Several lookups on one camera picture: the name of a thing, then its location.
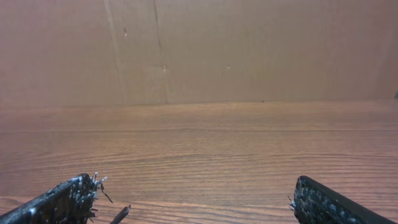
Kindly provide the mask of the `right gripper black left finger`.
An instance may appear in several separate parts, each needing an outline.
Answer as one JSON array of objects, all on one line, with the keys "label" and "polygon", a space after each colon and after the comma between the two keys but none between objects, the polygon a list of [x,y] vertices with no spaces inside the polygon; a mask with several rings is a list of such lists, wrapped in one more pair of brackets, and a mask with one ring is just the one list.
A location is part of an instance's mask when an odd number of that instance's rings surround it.
[{"label": "right gripper black left finger", "polygon": [[87,223],[96,217],[94,202],[104,191],[97,173],[79,174],[1,215],[1,224]]}]

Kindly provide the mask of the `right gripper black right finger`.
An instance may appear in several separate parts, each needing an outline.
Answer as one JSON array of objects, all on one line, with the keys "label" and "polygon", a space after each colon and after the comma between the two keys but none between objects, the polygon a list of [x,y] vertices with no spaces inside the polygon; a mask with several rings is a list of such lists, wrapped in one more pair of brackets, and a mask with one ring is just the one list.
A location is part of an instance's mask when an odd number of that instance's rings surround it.
[{"label": "right gripper black right finger", "polygon": [[297,179],[289,208],[300,224],[396,224],[306,175]]}]

